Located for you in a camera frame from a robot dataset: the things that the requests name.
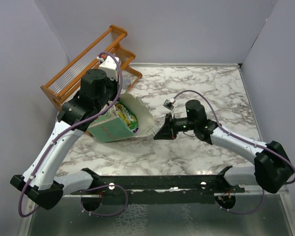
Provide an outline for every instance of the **white cable clip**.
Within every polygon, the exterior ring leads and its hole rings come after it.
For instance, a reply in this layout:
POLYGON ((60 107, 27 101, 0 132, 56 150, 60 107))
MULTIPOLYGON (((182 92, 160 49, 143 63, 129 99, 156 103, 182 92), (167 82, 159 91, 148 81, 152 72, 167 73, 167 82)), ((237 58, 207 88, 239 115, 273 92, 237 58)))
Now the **white cable clip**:
POLYGON ((100 58, 99 56, 97 56, 96 59, 98 59, 100 62, 104 62, 104 59, 100 58))
POLYGON ((174 104, 176 102, 176 100, 174 98, 169 99, 169 102, 174 104))

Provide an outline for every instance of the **wooden dish rack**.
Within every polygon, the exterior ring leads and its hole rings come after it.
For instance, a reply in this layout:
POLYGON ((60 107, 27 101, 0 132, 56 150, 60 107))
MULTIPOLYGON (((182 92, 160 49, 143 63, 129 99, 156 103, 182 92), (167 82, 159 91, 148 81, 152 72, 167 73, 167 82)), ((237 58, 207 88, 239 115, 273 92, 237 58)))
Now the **wooden dish rack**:
POLYGON ((41 86, 41 89, 59 111, 62 103, 80 87, 81 77, 86 71, 99 67, 100 63, 96 57, 102 51, 115 54, 121 61, 121 70, 136 76, 128 90, 137 83, 142 74, 129 66, 136 55, 120 45, 120 41, 126 36, 127 31, 125 29, 111 25, 106 32, 74 58, 62 71, 47 84, 41 86))

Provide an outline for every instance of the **marble countertop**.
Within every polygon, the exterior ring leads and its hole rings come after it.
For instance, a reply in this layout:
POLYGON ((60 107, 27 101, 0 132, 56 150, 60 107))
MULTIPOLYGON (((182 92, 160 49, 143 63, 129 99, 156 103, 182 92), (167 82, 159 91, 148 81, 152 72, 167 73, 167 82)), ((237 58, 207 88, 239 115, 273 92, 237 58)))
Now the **marble countertop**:
MULTIPOLYGON (((212 104, 220 122, 232 131, 259 140, 255 120, 236 67, 135 67, 143 78, 130 93, 139 96, 161 127, 166 99, 179 91, 194 89, 212 104)), ((175 103, 177 118, 185 117, 184 104, 199 99, 208 118, 213 115, 196 94, 185 93, 175 103)), ((216 174, 228 165, 251 163, 224 148, 211 146, 197 138, 178 134, 173 141, 122 140, 101 144, 83 135, 72 147, 57 175, 90 168, 100 175, 206 175, 216 174)))

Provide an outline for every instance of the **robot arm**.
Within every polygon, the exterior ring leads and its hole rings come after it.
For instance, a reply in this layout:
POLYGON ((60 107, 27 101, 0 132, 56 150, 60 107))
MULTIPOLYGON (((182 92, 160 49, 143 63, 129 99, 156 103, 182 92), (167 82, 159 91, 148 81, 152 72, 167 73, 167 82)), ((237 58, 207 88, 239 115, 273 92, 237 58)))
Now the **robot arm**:
POLYGON ((53 140, 72 125, 99 113, 109 101, 116 97, 117 90, 117 65, 111 57, 107 57, 99 69, 90 69, 81 78, 80 90, 71 100, 63 104, 52 134, 38 157, 23 175, 13 176, 10 183, 22 191, 30 179, 25 194, 45 209, 54 207, 63 195, 88 189, 93 177, 87 172, 80 171, 62 177, 56 177, 56 172, 71 147, 84 134, 92 121, 69 130, 56 143, 53 143, 53 140), (51 149, 39 164, 50 144, 52 144, 51 149), (39 167, 35 176, 32 177, 37 165, 39 167))
MULTIPOLYGON (((173 110, 173 105, 168 100, 164 106, 173 110)), ((201 141, 231 150, 255 165, 244 168, 232 167, 227 170, 224 179, 231 186, 259 185, 267 192, 276 193, 292 176, 293 171, 286 162, 262 148, 266 147, 289 161, 278 142, 258 142, 231 132, 225 127, 221 128, 217 122, 207 119, 204 106, 198 100, 190 100, 185 106, 186 118, 175 118, 173 113, 166 114, 165 123, 154 136, 155 140, 172 140, 177 137, 178 132, 193 130, 201 141)))
MULTIPOLYGON (((63 195, 77 191, 77 194, 83 195, 86 189, 107 187, 109 183, 109 185, 122 186, 130 204, 186 202, 214 204, 214 193, 244 192, 244 189, 238 186, 239 184, 258 184, 264 190, 276 193, 293 174, 293 170, 287 163, 271 153, 278 153, 289 161, 279 143, 273 141, 266 144, 250 140, 251 144, 247 144, 249 139, 237 134, 236 139, 230 130, 207 119, 205 109, 198 100, 190 100, 186 103, 187 117, 175 118, 174 115, 168 113, 165 117, 165 124, 154 139, 172 140, 177 137, 178 132, 194 130, 195 135, 201 141, 227 148, 249 160, 255 165, 254 167, 229 166, 217 175, 131 177, 99 176, 85 168, 76 174, 56 177, 56 172, 67 153, 87 130, 92 119, 96 117, 96 114, 102 114, 99 112, 108 101, 117 100, 116 97, 121 91, 117 82, 118 67, 121 72, 120 66, 116 65, 111 57, 107 57, 99 69, 88 70, 81 78, 80 90, 73 99, 63 104, 53 132, 39 156, 23 175, 15 175, 11 179, 10 183, 21 191, 19 202, 22 202, 22 197, 26 194, 39 206, 51 209, 63 195), (271 149, 271 152, 260 147, 271 149)), ((171 110, 173 108, 169 102, 164 105, 171 110)), ((120 197, 120 192, 114 188, 110 186, 109 189, 105 189, 105 193, 101 193, 105 195, 105 199, 108 199, 102 201, 102 204, 119 204, 122 197, 120 197)))

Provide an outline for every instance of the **stainless steel surface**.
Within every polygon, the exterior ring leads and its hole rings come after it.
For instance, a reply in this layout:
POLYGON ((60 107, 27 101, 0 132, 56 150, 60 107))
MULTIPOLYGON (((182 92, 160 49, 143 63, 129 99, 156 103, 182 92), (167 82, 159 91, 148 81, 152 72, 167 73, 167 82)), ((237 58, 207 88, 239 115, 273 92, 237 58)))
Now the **stainless steel surface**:
POLYGON ((282 200, 283 207, 284 207, 284 210, 286 213, 286 217, 287 217, 287 220, 288 220, 289 225, 291 227, 292 233, 293 233, 293 235, 295 235, 295 210, 292 205, 291 197, 288 194, 282 194, 281 200, 282 200))
MULTIPOLYGON (((247 211, 260 195, 239 195, 234 210, 247 211)), ((50 211, 32 218, 29 236, 292 236, 280 195, 266 195, 263 207, 251 215, 234 215, 217 205, 130 205, 116 217, 81 213, 80 198, 64 197, 50 211)), ((105 206, 113 212, 117 206, 105 206)))

